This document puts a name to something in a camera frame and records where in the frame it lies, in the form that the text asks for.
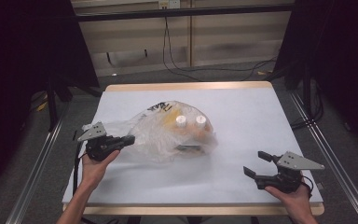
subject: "table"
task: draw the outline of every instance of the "table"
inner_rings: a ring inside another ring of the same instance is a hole
[[[242,172],[242,166],[246,165],[261,175],[276,174],[273,164],[257,158],[258,150],[280,155],[290,148],[290,151],[302,155],[275,91],[268,82],[112,85],[106,88],[92,123],[130,119],[136,115],[133,112],[142,112],[173,97],[195,106],[209,117],[219,141],[217,149],[208,156],[164,164],[163,169],[158,168],[158,164],[134,163],[124,149],[109,165],[100,186],[89,198],[85,214],[286,215],[278,200],[264,190],[258,190],[255,182]],[[228,112],[237,112],[228,113],[223,119],[227,111],[218,109],[216,105],[223,105],[220,107],[228,108]],[[205,164],[209,169],[202,169]],[[190,173],[186,167],[200,172]],[[313,180],[310,172],[304,171],[303,174]],[[64,208],[71,199],[71,192],[72,177],[62,199]],[[312,194],[311,210],[318,216],[324,212],[323,200],[316,188]]]

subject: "hand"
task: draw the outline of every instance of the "hand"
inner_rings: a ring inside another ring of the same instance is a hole
[[[80,185],[86,185],[91,189],[96,189],[98,184],[103,179],[107,165],[112,162],[120,153],[119,150],[113,151],[103,161],[93,161],[89,155],[85,155],[82,158],[83,161],[83,173]]]
[[[298,224],[317,223],[310,211],[310,198],[308,189],[300,185],[296,192],[283,193],[278,189],[267,186],[265,190],[275,198],[281,200],[289,216]]]

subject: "human hand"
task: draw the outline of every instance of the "human hand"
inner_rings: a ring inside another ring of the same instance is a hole
[[[103,161],[91,160],[89,155],[83,156],[83,173],[80,185],[85,185],[92,190],[96,189],[103,179],[107,165],[109,165],[119,153],[119,150],[115,150]]]
[[[310,211],[310,198],[308,189],[300,185],[296,192],[283,193],[272,186],[267,186],[265,190],[275,198],[281,200],[289,216],[298,224],[317,223]]]

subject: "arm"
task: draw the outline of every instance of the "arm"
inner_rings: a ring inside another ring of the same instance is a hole
[[[83,157],[82,180],[57,224],[80,222],[91,193],[103,179],[107,165],[118,156],[118,153],[120,153],[119,150],[112,152],[103,161],[92,161],[88,155]]]
[[[287,210],[289,216],[298,224],[317,224],[315,217],[310,211],[310,199],[308,196],[308,189],[300,185],[296,192],[283,193],[271,186],[265,190],[272,196],[281,200],[282,204]]]

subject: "plastic bag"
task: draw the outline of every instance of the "plastic bag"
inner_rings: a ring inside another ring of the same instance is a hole
[[[196,157],[217,146],[209,119],[197,108],[177,101],[153,105],[129,123],[129,134],[135,136],[131,148],[152,161]]]

